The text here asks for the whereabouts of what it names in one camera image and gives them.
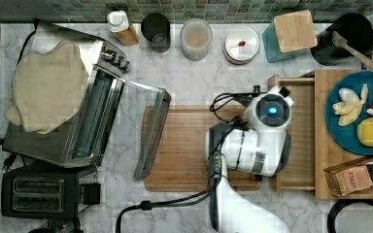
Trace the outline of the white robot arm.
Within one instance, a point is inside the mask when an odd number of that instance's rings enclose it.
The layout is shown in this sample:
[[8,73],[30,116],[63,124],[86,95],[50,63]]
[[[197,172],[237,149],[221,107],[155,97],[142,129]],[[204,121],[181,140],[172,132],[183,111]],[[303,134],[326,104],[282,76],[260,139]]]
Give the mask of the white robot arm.
[[273,177],[283,170],[290,153],[292,105],[289,90],[274,86],[250,98],[242,116],[207,131],[210,219],[219,233],[289,233],[279,217],[232,188],[228,171]]

